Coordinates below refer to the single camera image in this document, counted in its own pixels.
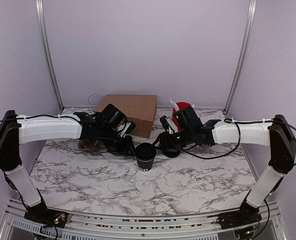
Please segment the black paper coffee cup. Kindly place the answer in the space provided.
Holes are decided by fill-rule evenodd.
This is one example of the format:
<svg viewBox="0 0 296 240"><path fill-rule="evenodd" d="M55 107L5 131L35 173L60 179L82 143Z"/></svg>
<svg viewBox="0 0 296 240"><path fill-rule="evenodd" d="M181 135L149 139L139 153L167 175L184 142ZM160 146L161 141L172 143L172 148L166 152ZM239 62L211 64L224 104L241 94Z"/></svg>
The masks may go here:
<svg viewBox="0 0 296 240"><path fill-rule="evenodd" d="M147 171L151 170L153 163L154 163L154 158L149 159L149 160L142 160L142 159L137 158L137 166L143 172L147 172Z"/></svg>

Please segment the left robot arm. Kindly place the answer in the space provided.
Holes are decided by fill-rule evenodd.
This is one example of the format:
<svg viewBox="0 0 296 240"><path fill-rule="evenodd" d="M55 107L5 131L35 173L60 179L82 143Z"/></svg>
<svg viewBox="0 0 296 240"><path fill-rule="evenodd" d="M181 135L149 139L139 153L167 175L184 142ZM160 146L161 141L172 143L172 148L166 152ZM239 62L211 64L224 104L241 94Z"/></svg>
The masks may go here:
<svg viewBox="0 0 296 240"><path fill-rule="evenodd" d="M135 155L135 147L129 134L135 127L135 123L128 121L126 115L112 104L94 114L80 111L26 116L8 110L0 120L0 170L9 186L21 196L26 208L24 217L63 228L69 214L46 206L21 161L20 145L52 139L78 139L100 142L110 154L131 157Z"/></svg>

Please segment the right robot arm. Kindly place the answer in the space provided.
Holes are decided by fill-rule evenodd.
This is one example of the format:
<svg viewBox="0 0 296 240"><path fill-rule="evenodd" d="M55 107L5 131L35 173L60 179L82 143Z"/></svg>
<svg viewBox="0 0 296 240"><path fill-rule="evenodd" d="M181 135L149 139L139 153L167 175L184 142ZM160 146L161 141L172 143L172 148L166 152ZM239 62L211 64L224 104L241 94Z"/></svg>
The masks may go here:
<svg viewBox="0 0 296 240"><path fill-rule="evenodd" d="M175 132L165 116L160 118L164 132L154 145L169 158L177 157L191 144L214 146L220 144L254 144L270 147L271 159L268 167L250 189L236 211L221 213L217 222L222 229L240 227L261 220L259 207L274 192L284 176L295 166L296 137L285 117L281 114L271 119L235 121L211 119L202 123L190 106L174 113L181 131Z"/></svg>

